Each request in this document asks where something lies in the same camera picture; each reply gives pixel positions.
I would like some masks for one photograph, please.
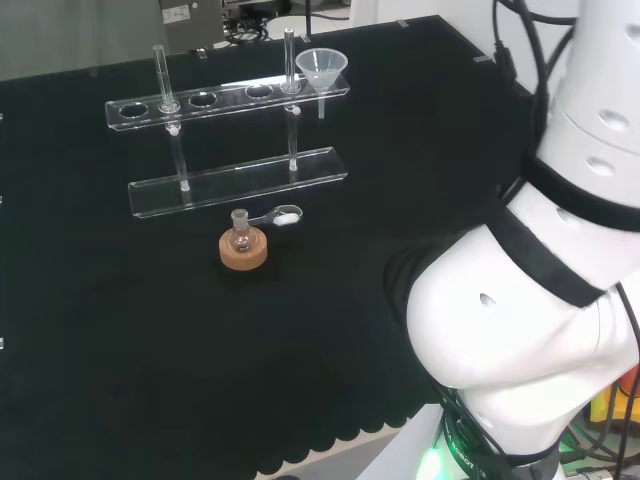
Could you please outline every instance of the plastic spoon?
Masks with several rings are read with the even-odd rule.
[[[302,209],[295,205],[280,205],[274,208],[262,217],[252,218],[249,225],[275,225],[276,227],[285,227],[298,223],[302,219]]]

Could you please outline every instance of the test tube rack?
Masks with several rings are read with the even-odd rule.
[[[347,170],[334,148],[298,152],[298,104],[345,95],[350,87],[339,75],[319,89],[295,73],[294,32],[285,30],[285,75],[173,93],[164,48],[154,47],[161,93],[107,102],[107,124],[116,131],[164,125],[176,175],[129,183],[131,211],[147,218],[244,198],[341,180]],[[289,151],[286,155],[189,172],[182,148],[182,122],[284,106]]]

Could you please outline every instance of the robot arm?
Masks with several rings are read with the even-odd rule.
[[[640,271],[640,228],[633,226],[640,217],[639,84],[640,2],[583,0],[538,151],[543,170],[567,189],[527,184],[508,205],[555,258],[604,295],[584,307],[550,292],[487,226],[433,263],[411,291],[407,324],[418,358],[440,383],[461,390],[507,454],[551,448],[593,396],[638,363],[614,286],[625,280],[640,310],[640,275],[633,275]],[[573,208],[589,202],[600,213]]]

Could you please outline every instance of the red object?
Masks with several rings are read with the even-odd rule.
[[[636,365],[627,373],[625,373],[622,378],[620,378],[620,388],[627,395],[631,394],[631,389],[633,388],[633,381],[636,379],[636,375],[638,374],[638,366]],[[636,398],[640,397],[640,388],[636,393]]]

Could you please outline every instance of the acrylic shelf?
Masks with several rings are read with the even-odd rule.
[[[179,105],[175,113],[164,113],[160,109],[163,105],[163,96],[160,94],[107,102],[107,124],[118,131],[150,127],[172,121],[195,120],[338,97],[345,95],[350,89],[342,75],[329,89],[320,93],[316,92],[304,75],[296,74],[296,80],[299,84],[297,93],[285,93],[285,75],[174,92],[173,98]]]
[[[289,155],[282,155],[189,173],[186,191],[178,175],[132,182],[129,184],[131,211],[138,218],[154,217],[333,182],[347,176],[342,160],[331,147],[298,153],[297,170],[291,171],[289,167]]]

